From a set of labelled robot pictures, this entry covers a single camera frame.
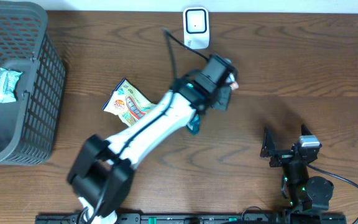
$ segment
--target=white wall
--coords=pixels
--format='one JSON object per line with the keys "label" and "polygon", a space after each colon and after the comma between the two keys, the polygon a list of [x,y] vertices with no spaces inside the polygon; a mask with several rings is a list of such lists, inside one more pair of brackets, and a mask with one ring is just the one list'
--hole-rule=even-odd
{"label": "white wall", "polygon": [[28,0],[46,10],[358,13],[358,0]]}

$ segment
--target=wooden table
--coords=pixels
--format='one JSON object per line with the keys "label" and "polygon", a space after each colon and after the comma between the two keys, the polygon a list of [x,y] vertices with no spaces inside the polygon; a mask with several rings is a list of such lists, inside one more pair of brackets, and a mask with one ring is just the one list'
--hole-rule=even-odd
{"label": "wooden table", "polygon": [[[126,125],[102,105],[123,77],[152,101],[172,74],[161,27],[183,40],[181,13],[48,12],[49,32],[68,64],[55,151],[44,165],[0,166],[0,223],[33,223],[39,213],[81,205],[66,183],[84,140]],[[323,143],[313,165],[358,183],[358,15],[211,13],[202,53],[229,57],[239,70],[227,112],[208,111],[201,132],[181,129],[140,165],[124,208],[143,212],[230,212],[288,205],[282,170],[259,158],[263,128],[288,149],[305,123]],[[179,74],[203,68],[174,45]],[[310,175],[320,175],[310,171]],[[358,216],[358,190],[332,179],[330,211]]]}

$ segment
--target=gray plastic basket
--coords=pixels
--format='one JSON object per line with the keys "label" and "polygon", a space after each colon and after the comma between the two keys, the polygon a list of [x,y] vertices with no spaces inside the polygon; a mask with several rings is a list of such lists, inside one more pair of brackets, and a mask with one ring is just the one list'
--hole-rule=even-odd
{"label": "gray plastic basket", "polygon": [[35,165],[52,153],[66,73],[37,4],[0,1],[0,68],[21,71],[14,103],[0,103],[0,164]]}

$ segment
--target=green indicator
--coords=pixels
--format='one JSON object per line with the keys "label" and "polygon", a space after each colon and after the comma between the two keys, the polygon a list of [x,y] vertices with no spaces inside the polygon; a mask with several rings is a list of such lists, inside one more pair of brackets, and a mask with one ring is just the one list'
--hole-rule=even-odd
{"label": "green indicator", "polygon": [[157,224],[157,218],[149,218],[149,224]]}

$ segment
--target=candy wrapper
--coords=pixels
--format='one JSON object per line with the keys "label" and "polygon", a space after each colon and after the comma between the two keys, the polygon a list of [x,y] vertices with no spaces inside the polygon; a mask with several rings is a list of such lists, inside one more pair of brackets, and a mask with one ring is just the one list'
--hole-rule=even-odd
{"label": "candy wrapper", "polygon": [[125,78],[111,93],[103,110],[118,115],[122,122],[132,126],[155,107],[134,85]]}

